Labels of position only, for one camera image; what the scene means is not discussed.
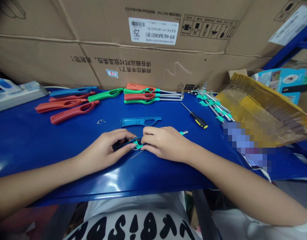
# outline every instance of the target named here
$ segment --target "white label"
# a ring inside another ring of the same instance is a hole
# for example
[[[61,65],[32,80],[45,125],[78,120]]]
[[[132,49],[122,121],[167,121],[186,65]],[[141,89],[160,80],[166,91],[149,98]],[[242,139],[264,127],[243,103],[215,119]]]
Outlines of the white label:
[[[307,6],[302,5],[269,39],[269,42],[285,46],[306,26]]]
[[[116,71],[112,71],[112,70],[107,70],[107,75],[110,76],[110,77],[118,77],[118,73]]]
[[[132,42],[175,45],[179,23],[129,18]]]

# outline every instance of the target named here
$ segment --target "blue workbench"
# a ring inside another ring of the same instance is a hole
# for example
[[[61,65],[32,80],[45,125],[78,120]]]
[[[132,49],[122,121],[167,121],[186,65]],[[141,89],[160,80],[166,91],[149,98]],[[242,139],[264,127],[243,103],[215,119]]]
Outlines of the blue workbench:
[[[183,103],[207,120],[209,127],[205,130],[193,122],[180,102],[126,105],[123,94],[103,100],[88,114],[55,126],[49,118],[63,109],[43,114],[34,110],[38,104],[47,101],[48,97],[44,97],[0,112],[0,177],[73,157],[103,132],[120,128],[120,119],[127,117],[162,117],[155,127],[173,126],[178,131],[188,130],[185,137],[189,140],[247,167],[237,151],[224,140],[220,123],[211,110],[198,104],[199,99],[189,94],[185,94]],[[97,124],[99,119],[106,123]],[[142,136],[142,126],[127,129]],[[186,164],[160,159],[147,151],[131,159],[136,153],[130,152],[108,169],[54,190],[35,205],[215,187]],[[272,161],[272,172],[269,173],[272,180],[307,177],[307,166],[286,147],[276,149],[276,154],[268,155],[268,160]]]

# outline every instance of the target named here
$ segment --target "white t-shirt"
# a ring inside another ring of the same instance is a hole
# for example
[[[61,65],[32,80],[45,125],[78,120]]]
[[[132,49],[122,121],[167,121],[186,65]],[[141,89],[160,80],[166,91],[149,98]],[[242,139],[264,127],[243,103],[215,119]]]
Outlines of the white t-shirt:
[[[214,211],[213,219],[223,240],[307,239],[307,224],[274,227],[237,209]],[[200,239],[189,225],[183,192],[92,201],[84,221],[65,240]]]

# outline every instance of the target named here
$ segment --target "black printed letter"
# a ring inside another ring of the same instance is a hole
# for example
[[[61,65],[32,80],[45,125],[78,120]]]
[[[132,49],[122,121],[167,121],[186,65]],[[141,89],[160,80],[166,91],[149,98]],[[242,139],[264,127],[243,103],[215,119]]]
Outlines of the black printed letter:
[[[153,240],[157,235],[157,224],[152,212],[149,212],[143,223],[143,230],[141,232],[141,240]]]
[[[106,235],[106,224],[107,217],[103,217],[98,222],[96,222],[88,232],[87,240],[102,240]]]
[[[108,235],[108,240],[123,240],[126,236],[124,231],[120,227],[123,227],[126,224],[126,218],[124,215],[121,215],[118,220],[116,221],[116,224],[114,225],[117,231],[117,235],[114,235],[114,229],[112,229]]]
[[[164,227],[160,232],[160,237],[162,239],[165,239],[167,237],[170,229],[171,229],[173,235],[176,236],[177,235],[177,227],[174,224],[174,221],[169,214],[167,214],[166,217],[163,218],[163,222],[164,222]]]
[[[132,222],[131,222],[131,226],[130,226],[130,232],[131,233],[136,233],[138,231],[138,218],[137,215],[135,214],[133,216]],[[136,238],[135,234],[131,234],[130,236],[130,240],[134,240]]]
[[[185,221],[183,221],[183,223],[181,223],[181,225],[180,225],[180,236],[181,237],[184,237],[184,231],[187,231],[187,233],[188,233],[189,237],[191,238],[191,240],[194,240],[194,236],[193,236],[193,234],[191,232],[191,229],[190,229],[190,227],[188,226],[188,224]]]
[[[81,240],[87,230],[87,226],[88,222],[82,224],[81,227],[77,229],[67,240],[72,240],[74,237],[76,237],[75,240]]]

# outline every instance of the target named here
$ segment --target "red lighter handle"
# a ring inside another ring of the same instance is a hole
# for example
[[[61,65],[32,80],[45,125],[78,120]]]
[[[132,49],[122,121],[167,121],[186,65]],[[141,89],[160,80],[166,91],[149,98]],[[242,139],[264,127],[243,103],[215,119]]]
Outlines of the red lighter handle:
[[[65,101],[65,100],[72,100],[72,99],[82,99],[82,98],[87,98],[90,95],[94,95],[94,94],[96,94],[96,92],[89,92],[89,93],[86,93],[86,94],[83,94],[83,95],[77,94],[77,95],[66,96],[66,97],[61,97],[61,98],[51,97],[49,99],[49,102]]]
[[[35,110],[37,113],[44,113],[53,111],[61,108],[71,108],[78,106],[79,104],[88,101],[87,99],[73,99],[67,101],[57,101],[57,102],[49,102],[49,103],[41,103],[39,104]]]
[[[65,120],[68,120],[69,118],[72,118],[74,116],[78,116],[81,114],[86,114],[90,112],[94,107],[99,104],[99,101],[93,101],[86,104],[83,104],[81,106],[69,109],[67,111],[55,114],[50,117],[50,121],[52,124],[57,125],[59,123],[62,123]]]
[[[125,94],[124,95],[124,100],[129,101],[129,100],[150,100],[154,99],[156,96],[155,93],[139,93],[139,94]]]
[[[145,88],[149,88],[149,90],[151,92],[155,92],[156,91],[156,88],[152,88],[152,87],[148,87],[148,86],[143,86],[143,85],[133,84],[133,83],[128,83],[127,84],[127,89],[130,89],[130,90],[143,90]]]

